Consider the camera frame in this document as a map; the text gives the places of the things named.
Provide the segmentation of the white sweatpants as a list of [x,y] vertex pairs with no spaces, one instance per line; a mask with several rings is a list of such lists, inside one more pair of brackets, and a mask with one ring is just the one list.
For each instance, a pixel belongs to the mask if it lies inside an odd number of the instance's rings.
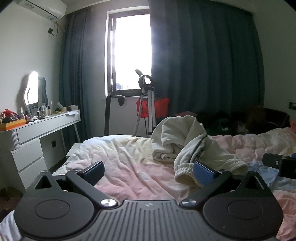
[[233,175],[244,175],[248,171],[247,164],[208,136],[202,123],[190,115],[162,120],[152,133],[151,145],[153,159],[173,163],[175,181],[187,186],[204,186],[194,177],[196,161],[215,171],[228,170]]

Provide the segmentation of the black clothes pile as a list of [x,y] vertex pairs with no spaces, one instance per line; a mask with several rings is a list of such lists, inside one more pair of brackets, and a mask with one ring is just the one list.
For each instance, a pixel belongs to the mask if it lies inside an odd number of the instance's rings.
[[241,109],[233,113],[203,111],[197,113],[196,119],[203,124],[210,136],[236,136],[248,133],[258,135],[275,128],[290,127],[290,116],[287,113],[262,107]]

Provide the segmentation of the pink garment on bed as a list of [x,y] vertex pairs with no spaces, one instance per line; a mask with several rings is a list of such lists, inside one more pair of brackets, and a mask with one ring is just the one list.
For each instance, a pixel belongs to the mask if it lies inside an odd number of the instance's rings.
[[291,129],[294,133],[296,133],[296,120],[294,120],[294,121],[292,121],[292,122],[290,123],[290,129]]

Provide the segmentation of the pink white bed duvet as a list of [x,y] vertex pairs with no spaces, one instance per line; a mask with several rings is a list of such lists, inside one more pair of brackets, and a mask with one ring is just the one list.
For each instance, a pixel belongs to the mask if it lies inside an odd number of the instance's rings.
[[[278,171],[262,164],[265,153],[290,156],[295,153],[295,133],[277,128],[259,135],[216,136],[217,143],[250,170],[260,173],[283,209],[279,240],[295,237],[295,180],[280,177]],[[83,170],[94,162],[105,165],[104,177],[96,188],[118,202],[125,199],[177,201],[197,191],[197,186],[177,183],[173,163],[152,158],[151,140],[143,137],[115,135],[91,138],[58,168],[54,175]]]

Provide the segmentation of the white vanity desk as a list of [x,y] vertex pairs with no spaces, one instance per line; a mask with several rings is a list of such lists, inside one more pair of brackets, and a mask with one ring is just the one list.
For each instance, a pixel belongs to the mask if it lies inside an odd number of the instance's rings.
[[81,121],[80,111],[54,114],[41,120],[1,131],[1,189],[20,192],[30,186],[43,170],[48,170],[40,139]]

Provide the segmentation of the black upright stand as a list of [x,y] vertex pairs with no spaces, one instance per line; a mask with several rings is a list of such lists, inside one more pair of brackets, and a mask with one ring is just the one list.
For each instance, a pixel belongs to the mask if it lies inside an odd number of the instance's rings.
[[[122,95],[116,95],[114,98],[118,99],[118,104],[120,106],[123,106],[125,103],[125,97]],[[111,96],[106,97],[106,103],[105,103],[105,118],[104,118],[104,135],[109,135],[109,127],[110,127],[110,108],[111,108]]]

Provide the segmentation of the red bag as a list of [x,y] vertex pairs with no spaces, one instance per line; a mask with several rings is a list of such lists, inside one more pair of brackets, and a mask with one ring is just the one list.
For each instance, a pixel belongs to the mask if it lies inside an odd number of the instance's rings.
[[[166,117],[168,115],[168,98],[157,98],[154,100],[154,109],[156,118]],[[142,112],[140,114],[141,118],[149,117],[149,104],[147,98],[142,101]]]

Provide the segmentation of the dark teal left curtain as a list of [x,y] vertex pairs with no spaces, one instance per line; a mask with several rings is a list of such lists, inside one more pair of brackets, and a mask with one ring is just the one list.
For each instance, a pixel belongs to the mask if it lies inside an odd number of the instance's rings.
[[90,8],[67,15],[60,58],[59,101],[66,107],[79,107],[81,121],[77,130],[81,142],[90,137],[87,83],[90,20]]

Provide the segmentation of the dark teal curtain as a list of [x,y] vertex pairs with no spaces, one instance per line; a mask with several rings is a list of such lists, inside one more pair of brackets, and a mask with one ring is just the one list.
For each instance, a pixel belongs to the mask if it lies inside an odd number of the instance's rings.
[[150,1],[152,78],[168,114],[263,106],[264,66],[252,13],[216,1]]
[[90,8],[67,15],[60,58],[59,101],[66,107],[79,107],[81,121],[77,130],[81,142],[90,137],[87,83],[90,20]]

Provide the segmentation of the orange tray box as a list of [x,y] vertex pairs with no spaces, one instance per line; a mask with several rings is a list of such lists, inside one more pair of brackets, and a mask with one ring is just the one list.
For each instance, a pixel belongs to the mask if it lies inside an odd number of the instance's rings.
[[20,120],[11,121],[9,123],[1,123],[0,124],[0,131],[11,130],[11,129],[19,127],[19,126],[23,126],[25,124],[26,124],[26,120],[24,118],[20,119]]

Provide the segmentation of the lit vanity mirror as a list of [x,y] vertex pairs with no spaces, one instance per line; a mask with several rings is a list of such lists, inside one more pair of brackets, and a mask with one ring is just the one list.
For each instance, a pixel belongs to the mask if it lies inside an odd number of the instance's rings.
[[25,77],[23,101],[29,116],[37,116],[39,108],[44,110],[44,107],[48,106],[46,79],[36,71]]

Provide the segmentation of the silver tripod stand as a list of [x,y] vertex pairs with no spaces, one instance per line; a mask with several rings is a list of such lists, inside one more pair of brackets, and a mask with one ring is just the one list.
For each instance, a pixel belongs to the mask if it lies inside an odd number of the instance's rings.
[[148,124],[145,124],[146,134],[151,136],[156,128],[156,112],[154,105],[154,80],[151,76],[143,74],[140,70],[136,69],[135,73],[139,76],[138,85],[141,89],[139,98],[139,108],[137,111],[137,122],[133,131],[133,135],[137,135],[137,130],[140,122],[140,116],[144,110],[144,96],[147,95],[147,107],[148,107]]

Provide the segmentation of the dark teal right curtain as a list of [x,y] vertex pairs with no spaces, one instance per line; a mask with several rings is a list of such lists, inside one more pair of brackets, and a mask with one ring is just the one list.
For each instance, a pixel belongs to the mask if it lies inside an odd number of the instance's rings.
[[168,114],[263,106],[264,66],[252,13],[216,1],[150,1],[152,78]]

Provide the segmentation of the white air conditioner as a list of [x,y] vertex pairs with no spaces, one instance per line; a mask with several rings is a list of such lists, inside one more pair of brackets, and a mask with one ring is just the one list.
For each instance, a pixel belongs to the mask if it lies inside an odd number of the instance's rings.
[[60,0],[19,0],[16,3],[52,22],[63,18],[67,9]]

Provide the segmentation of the window with dark frame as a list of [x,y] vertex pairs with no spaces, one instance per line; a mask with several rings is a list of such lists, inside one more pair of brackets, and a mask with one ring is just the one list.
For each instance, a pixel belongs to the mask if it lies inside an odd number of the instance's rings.
[[151,75],[152,41],[149,9],[107,13],[105,68],[111,96],[138,96],[138,79]]

